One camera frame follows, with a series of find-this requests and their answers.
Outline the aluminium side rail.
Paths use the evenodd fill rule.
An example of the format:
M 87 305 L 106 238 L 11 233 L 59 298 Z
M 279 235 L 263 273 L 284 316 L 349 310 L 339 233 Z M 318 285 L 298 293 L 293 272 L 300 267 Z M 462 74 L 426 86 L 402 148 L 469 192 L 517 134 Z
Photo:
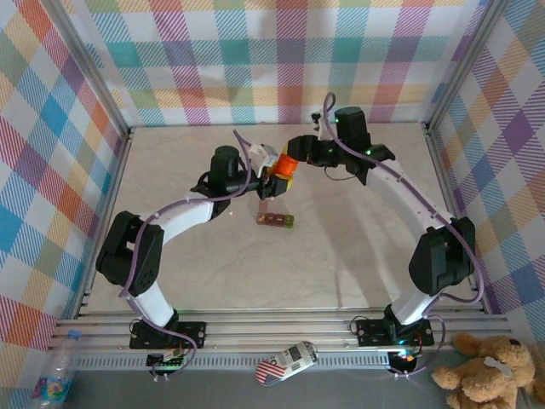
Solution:
M 442 163 L 439 149 L 436 142 L 434 141 L 432 132 L 427 128 L 425 124 L 421 124 L 421 127 L 424 134 L 425 142 L 427 144 L 427 149 L 429 151 L 431 160 L 433 162 L 433 167 L 438 178 L 439 187 L 445 202 L 446 209 L 456 218 L 461 218 L 462 214 L 457 208 L 454 193 L 451 191 L 451 185 L 446 172 L 446 168 Z M 461 303 L 465 303 L 467 305 L 478 304 L 484 311 L 484 313 L 488 314 L 490 311 L 488 309 L 487 301 L 485 298 L 484 276 L 481 266 L 479 264 L 479 260 L 476 257 L 475 251 L 472 251 L 469 259 L 471 266 L 474 269 L 474 272 L 472 274 L 472 277 L 468 277 L 468 281 L 472 285 L 474 296 L 468 301 L 461 301 Z
M 106 196 L 104 214 L 100 220 L 100 225 L 97 231 L 97 236 L 94 242 L 93 251 L 91 253 L 88 266 L 83 272 L 82 279 L 78 287 L 75 303 L 72 306 L 70 313 L 68 314 L 69 319 L 76 319 L 79 316 L 80 309 L 85 304 L 84 299 L 89 296 L 92 291 L 96 275 L 95 263 L 109 231 L 110 221 L 112 220 L 114 206 L 117 200 L 119 187 L 123 178 L 123 173 L 129 158 L 129 151 L 132 145 L 132 141 L 134 139 L 135 131 L 136 127 L 131 127 L 129 128 L 128 132 L 123 136 L 123 144 L 121 145 L 122 149 L 120 151 L 120 157 L 114 169 L 115 172 L 112 177 L 110 190 Z

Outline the brown teddy bear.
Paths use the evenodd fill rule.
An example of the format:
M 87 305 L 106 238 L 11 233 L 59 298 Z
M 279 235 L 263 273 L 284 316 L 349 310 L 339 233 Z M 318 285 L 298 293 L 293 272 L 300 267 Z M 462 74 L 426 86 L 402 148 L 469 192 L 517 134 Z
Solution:
M 432 372 L 433 381 L 450 392 L 446 396 L 450 409 L 516 409 L 521 389 L 545 405 L 545 380 L 536 374 L 530 350 L 518 339 L 479 339 L 461 332 L 453 345 L 468 361 Z

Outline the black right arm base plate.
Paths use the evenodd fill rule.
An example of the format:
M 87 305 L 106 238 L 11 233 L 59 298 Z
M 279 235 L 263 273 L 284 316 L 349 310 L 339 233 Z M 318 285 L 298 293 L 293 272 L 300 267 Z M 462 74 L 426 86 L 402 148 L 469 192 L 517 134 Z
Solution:
M 375 346 L 433 346 L 433 331 L 429 320 L 409 325 L 397 325 L 386 318 L 356 320 L 355 334 L 360 347 Z

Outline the black controller board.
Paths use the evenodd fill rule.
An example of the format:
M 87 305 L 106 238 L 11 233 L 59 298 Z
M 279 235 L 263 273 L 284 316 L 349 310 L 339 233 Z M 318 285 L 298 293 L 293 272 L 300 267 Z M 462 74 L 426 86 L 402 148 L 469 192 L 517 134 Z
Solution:
M 184 362 L 184 354 L 175 351 L 166 353 L 148 354 L 146 356 L 146 366 L 149 367 L 179 367 Z

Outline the black round controller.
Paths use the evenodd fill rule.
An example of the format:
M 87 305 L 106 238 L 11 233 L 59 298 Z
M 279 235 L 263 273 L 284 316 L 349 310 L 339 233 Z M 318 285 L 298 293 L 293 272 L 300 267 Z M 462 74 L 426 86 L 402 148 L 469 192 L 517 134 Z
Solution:
M 400 352 L 389 352 L 389 371 L 391 373 L 411 373 L 416 369 L 417 358 L 411 354 L 401 354 Z

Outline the aluminium corner post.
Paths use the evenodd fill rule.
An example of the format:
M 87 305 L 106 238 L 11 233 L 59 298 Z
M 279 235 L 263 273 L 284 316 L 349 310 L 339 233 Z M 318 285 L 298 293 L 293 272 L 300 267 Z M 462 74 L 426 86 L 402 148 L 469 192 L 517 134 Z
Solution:
M 439 70 L 433 77 L 433 88 L 429 94 L 422 128 L 433 135 L 450 107 L 454 94 L 459 90 L 468 70 L 507 7 L 509 0 L 465 0 L 461 16 L 450 39 Z
M 75 26 L 65 11 L 60 0 L 40 0 L 44 9 L 53 21 L 60 35 L 66 42 L 68 49 L 71 51 L 73 59 L 77 62 L 84 77 L 89 81 L 91 88 L 96 93 L 98 100 L 101 102 L 106 113 L 114 123 L 117 130 L 123 135 L 130 133 L 130 126 L 123 117 L 118 105 L 114 101 L 110 90 L 106 86 L 106 82 L 101 76 L 95 61 L 90 52 L 80 38 Z

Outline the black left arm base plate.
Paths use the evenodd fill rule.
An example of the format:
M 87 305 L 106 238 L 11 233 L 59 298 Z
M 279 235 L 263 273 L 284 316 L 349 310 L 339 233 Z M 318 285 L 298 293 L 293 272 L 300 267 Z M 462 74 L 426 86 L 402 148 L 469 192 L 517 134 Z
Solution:
M 169 330 L 191 338 L 198 349 L 204 346 L 206 337 L 206 324 L 204 322 L 177 322 Z M 189 341 L 154 329 L 140 320 L 131 323 L 129 332 L 130 349 L 176 349 L 179 347 L 189 349 L 192 346 Z

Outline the flag patterned printed can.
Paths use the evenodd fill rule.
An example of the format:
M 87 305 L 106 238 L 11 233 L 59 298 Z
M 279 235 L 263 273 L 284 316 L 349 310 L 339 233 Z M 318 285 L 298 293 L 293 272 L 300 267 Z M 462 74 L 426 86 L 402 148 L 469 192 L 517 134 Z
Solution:
M 316 365 L 318 350 L 313 343 L 300 342 L 259 363 L 255 378 L 262 386 L 273 386 Z

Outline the clear plastic water bottle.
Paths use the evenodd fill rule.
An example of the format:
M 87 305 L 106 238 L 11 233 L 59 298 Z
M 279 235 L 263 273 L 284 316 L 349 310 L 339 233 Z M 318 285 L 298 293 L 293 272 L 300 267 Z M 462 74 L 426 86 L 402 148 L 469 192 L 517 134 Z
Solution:
M 82 333 L 70 330 L 48 360 L 33 390 L 28 409 L 61 409 L 76 371 L 73 358 Z

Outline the aluminium frame rail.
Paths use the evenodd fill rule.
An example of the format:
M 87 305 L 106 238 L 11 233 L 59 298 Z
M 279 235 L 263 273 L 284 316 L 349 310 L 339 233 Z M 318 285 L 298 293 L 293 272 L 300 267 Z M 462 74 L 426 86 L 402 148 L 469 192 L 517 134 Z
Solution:
M 447 343 L 458 332 L 475 337 L 510 335 L 508 319 L 486 314 L 481 308 L 446 307 L 435 310 L 443 318 Z M 314 343 L 320 351 L 355 350 L 358 341 L 348 328 L 354 318 L 380 319 L 376 308 L 269 308 L 186 310 L 182 321 L 206 323 L 204 352 L 267 352 L 284 349 L 300 341 Z M 92 352 L 129 349 L 129 311 L 85 311 L 74 320 L 58 322 L 49 349 L 58 347 L 69 330 L 82 332 L 78 347 Z

